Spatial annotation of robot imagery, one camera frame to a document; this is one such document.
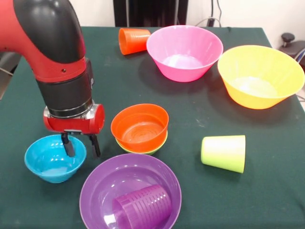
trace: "yellow-green cup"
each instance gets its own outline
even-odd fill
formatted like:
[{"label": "yellow-green cup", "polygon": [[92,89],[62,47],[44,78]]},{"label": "yellow-green cup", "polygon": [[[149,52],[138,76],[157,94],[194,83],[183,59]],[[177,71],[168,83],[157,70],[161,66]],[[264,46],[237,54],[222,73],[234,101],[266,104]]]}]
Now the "yellow-green cup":
[{"label": "yellow-green cup", "polygon": [[205,165],[244,172],[246,153],[245,135],[204,137],[201,162]]}]

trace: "white wall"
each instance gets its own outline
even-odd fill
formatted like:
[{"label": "white wall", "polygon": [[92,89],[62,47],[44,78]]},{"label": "white wall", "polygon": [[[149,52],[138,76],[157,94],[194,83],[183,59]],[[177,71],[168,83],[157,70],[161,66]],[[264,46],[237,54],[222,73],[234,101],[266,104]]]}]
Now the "white wall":
[{"label": "white wall", "polygon": [[[274,48],[281,34],[291,32],[305,40],[305,0],[219,0],[223,27],[262,27]],[[186,23],[195,25],[211,14],[211,0],[189,0]],[[214,17],[219,10],[214,0]]]},{"label": "white wall", "polygon": [[81,26],[115,26],[113,0],[70,0]]},{"label": "white wall", "polygon": [[[70,0],[82,26],[115,26],[113,0]],[[219,0],[222,26],[262,27],[274,48],[281,34],[291,32],[305,40],[305,0]],[[211,0],[189,0],[187,20],[195,25],[211,14]],[[214,16],[219,10],[214,0]]]}]

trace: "purple bowl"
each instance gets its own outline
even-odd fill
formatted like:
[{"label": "purple bowl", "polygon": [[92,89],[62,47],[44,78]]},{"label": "purple bowl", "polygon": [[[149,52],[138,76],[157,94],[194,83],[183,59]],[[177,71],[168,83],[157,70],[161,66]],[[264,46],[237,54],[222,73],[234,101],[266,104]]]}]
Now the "purple bowl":
[{"label": "purple bowl", "polygon": [[117,229],[113,199],[127,193],[161,185],[172,201],[171,215],[154,229],[170,229],[181,208],[177,177],[159,159],[142,154],[115,156],[97,166],[86,179],[80,197],[81,218],[88,229]]}]

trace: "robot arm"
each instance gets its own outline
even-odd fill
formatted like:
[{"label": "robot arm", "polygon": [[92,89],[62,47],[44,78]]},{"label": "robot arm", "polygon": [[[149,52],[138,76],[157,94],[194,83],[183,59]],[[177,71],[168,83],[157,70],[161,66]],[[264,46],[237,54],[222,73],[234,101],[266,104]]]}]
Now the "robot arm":
[{"label": "robot arm", "polygon": [[1,0],[0,51],[18,52],[31,66],[46,108],[46,127],[60,132],[68,155],[68,133],[90,137],[94,155],[104,109],[92,100],[90,60],[75,11],[68,0]]}]

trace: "dark green table cover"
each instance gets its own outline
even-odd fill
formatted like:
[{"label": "dark green table cover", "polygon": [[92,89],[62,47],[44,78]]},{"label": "dark green table cover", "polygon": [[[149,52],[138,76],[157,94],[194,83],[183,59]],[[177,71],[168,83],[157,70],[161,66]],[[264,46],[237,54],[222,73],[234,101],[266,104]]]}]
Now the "dark green table cover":
[{"label": "dark green table cover", "polygon": [[[259,28],[209,28],[224,49],[269,46]],[[50,135],[42,122],[44,102],[24,59],[0,102],[0,228],[84,228],[79,197],[86,177],[102,161],[124,153],[110,131],[114,116],[137,103],[155,103],[170,116],[168,139],[155,157],[177,175],[183,195],[174,228],[305,228],[305,116],[292,96],[267,110],[236,104],[215,64],[192,83],[168,80],[146,52],[123,56],[118,28],[83,28],[92,61],[95,102],[105,107],[98,135],[102,158],[92,159],[89,140],[81,169],[67,182],[49,184],[24,165],[28,146]],[[243,174],[204,166],[201,140],[246,135]]]}]

